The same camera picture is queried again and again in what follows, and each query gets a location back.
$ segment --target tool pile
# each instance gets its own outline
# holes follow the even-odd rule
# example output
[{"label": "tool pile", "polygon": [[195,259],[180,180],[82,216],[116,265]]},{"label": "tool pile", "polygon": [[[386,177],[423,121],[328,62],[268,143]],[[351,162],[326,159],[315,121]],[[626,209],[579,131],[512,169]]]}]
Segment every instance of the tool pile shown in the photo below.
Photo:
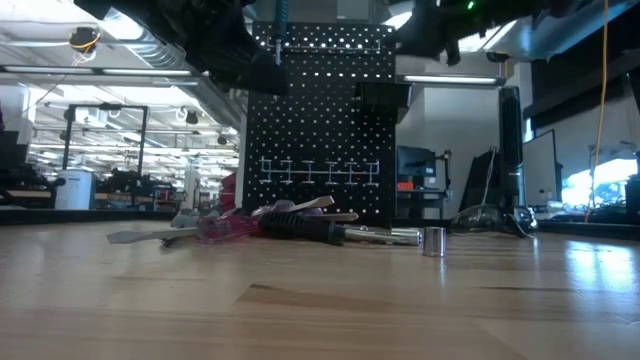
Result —
[{"label": "tool pile", "polygon": [[336,222],[357,220],[358,214],[325,214],[322,209],[333,204],[331,196],[324,196],[299,205],[294,205],[288,200],[280,200],[274,205],[263,206],[250,215],[242,215],[241,209],[219,217],[202,216],[197,220],[178,215],[182,218],[180,221],[174,219],[173,226],[194,223],[195,226],[147,233],[120,231],[109,234],[107,239],[112,244],[132,244],[160,239],[166,247],[170,247],[181,237],[196,236],[198,241],[212,244],[246,235],[274,239],[306,239],[336,246],[342,246],[345,241],[413,246],[419,244],[420,235],[417,230],[374,232],[368,231],[366,227],[337,225]]}]

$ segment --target wood grain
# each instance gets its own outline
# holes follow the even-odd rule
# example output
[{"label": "wood grain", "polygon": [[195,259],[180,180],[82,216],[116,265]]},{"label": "wood grain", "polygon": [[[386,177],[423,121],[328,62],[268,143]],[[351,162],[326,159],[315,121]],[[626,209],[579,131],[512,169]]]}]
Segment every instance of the wood grain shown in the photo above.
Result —
[{"label": "wood grain", "polygon": [[110,245],[163,222],[0,228],[0,358],[637,359],[640,244]]}]

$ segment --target cable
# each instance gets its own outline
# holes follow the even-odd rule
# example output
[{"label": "cable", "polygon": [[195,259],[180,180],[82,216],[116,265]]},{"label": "cable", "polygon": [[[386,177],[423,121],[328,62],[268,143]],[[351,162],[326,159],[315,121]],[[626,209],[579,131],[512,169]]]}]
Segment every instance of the cable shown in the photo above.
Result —
[{"label": "cable", "polygon": [[69,35],[69,46],[71,46],[71,47],[72,47],[72,48],[74,48],[74,49],[84,49],[84,50],[85,50],[85,54],[86,54],[86,53],[87,53],[86,48],[90,48],[90,47],[92,47],[93,45],[95,45],[95,44],[98,42],[98,40],[100,40],[100,38],[102,37],[102,32],[101,32],[101,31],[98,31],[98,34],[96,35],[96,38],[95,38],[95,39],[93,39],[93,40],[89,41],[89,42],[88,42],[88,43],[86,43],[86,44],[82,44],[82,45],[73,45],[73,44],[71,43],[71,37],[72,37],[72,36],[73,36],[73,35]]},{"label": "cable", "polygon": [[[602,33],[602,94],[600,96],[600,120],[598,121],[598,138],[596,140],[596,160],[593,164],[593,177],[591,179],[592,186],[596,181],[596,169],[598,168],[598,160],[600,157],[600,143],[602,140],[602,123],[604,122],[604,105],[607,96],[607,48],[609,37],[609,0],[604,0],[604,28]],[[591,199],[595,206],[596,194],[591,191]],[[587,205],[587,214],[584,217],[585,224],[589,223],[589,215],[591,215],[591,201]]]}]

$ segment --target black pegboard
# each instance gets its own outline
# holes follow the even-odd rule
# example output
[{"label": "black pegboard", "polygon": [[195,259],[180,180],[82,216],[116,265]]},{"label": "black pegboard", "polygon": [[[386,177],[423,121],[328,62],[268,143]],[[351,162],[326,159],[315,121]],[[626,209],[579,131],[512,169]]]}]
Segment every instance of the black pegboard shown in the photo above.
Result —
[{"label": "black pegboard", "polygon": [[[273,49],[271,25],[254,23],[253,36]],[[395,56],[380,46],[390,27],[382,25],[308,24],[288,26],[282,55],[289,95],[274,98],[252,93],[249,97],[245,150],[243,207],[255,209],[277,199],[296,203],[331,195],[336,205],[326,212],[357,212],[361,222],[386,224],[395,216],[395,124],[393,108],[358,108],[353,97],[358,82],[395,82]],[[373,177],[334,175],[337,185],[327,185],[326,175],[296,174],[285,184],[285,174],[272,174],[271,183],[260,160],[272,160],[274,170],[303,171],[303,161],[314,161],[314,171],[328,171],[325,162],[337,162],[333,171],[348,172],[345,163],[357,162],[354,171],[367,172],[365,163],[379,162]]]}]

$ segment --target wooden table surface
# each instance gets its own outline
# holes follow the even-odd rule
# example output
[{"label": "wooden table surface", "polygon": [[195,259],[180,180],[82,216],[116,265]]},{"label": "wooden table surface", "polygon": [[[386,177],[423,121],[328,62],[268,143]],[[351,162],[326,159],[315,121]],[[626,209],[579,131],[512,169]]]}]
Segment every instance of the wooden table surface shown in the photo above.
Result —
[{"label": "wooden table surface", "polygon": [[638,359],[640,243],[450,237],[110,245],[0,228],[0,359]]}]

